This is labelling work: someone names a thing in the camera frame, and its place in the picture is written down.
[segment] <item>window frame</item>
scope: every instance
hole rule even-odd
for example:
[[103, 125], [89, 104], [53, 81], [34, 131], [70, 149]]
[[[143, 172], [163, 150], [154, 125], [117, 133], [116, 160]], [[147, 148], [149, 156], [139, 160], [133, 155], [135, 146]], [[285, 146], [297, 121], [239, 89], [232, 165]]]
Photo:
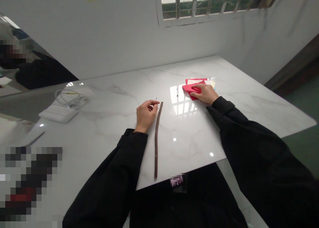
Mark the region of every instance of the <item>window frame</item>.
[[[274, 3], [271, 5], [271, 7], [264, 8], [264, 9], [271, 10], [272, 8], [276, 7], [279, 1], [280, 0], [275, 0]], [[162, 10], [162, 1], [155, 0], [155, 2], [156, 2], [156, 9], [157, 9], [158, 24], [161, 28], [238, 19], [238, 18], [241, 18], [242, 16], [254, 17], [254, 16], [260, 15], [260, 9], [255, 8], [255, 9], [249, 9], [249, 10], [237, 10], [237, 11], [223, 12], [223, 13], [217, 13], [217, 14], [198, 15], [198, 16], [192, 16], [192, 17], [172, 18], [172, 19], [164, 20], [163, 10]]]

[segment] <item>person's left hand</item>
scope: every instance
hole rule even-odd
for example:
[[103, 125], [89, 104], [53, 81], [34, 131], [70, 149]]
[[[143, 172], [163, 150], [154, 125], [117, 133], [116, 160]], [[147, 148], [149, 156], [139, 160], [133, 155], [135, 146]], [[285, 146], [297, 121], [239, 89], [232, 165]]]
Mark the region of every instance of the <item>person's left hand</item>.
[[134, 132], [146, 133], [152, 126], [160, 102], [147, 100], [136, 109], [137, 125]]

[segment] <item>green floor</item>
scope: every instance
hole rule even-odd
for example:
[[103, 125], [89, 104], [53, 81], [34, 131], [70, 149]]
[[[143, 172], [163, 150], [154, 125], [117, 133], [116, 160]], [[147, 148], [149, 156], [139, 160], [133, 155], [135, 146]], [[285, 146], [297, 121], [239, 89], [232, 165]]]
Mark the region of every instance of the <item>green floor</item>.
[[[319, 76], [284, 97], [319, 121]], [[319, 126], [283, 138], [294, 156], [319, 179]]]

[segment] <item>hand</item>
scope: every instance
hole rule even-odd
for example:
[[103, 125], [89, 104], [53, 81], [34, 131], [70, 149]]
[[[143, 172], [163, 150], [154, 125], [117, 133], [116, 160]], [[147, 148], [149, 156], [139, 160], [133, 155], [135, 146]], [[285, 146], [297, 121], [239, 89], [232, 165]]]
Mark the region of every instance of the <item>hand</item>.
[[159, 108], [158, 104], [159, 101], [147, 100], [136, 109], [137, 125], [134, 132], [146, 133], [149, 130]]
[[192, 88], [200, 88], [202, 90], [202, 93], [200, 94], [191, 92], [190, 95], [198, 98], [204, 103], [212, 105], [213, 102], [219, 97], [211, 85], [197, 84], [193, 85]]

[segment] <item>window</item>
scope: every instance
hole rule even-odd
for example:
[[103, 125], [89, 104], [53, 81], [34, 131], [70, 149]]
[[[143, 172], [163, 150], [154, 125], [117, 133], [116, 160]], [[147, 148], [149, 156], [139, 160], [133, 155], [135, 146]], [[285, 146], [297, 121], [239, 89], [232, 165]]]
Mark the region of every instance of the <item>window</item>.
[[235, 14], [271, 7], [276, 0], [156, 0], [158, 19], [165, 27], [213, 21], [221, 14]]

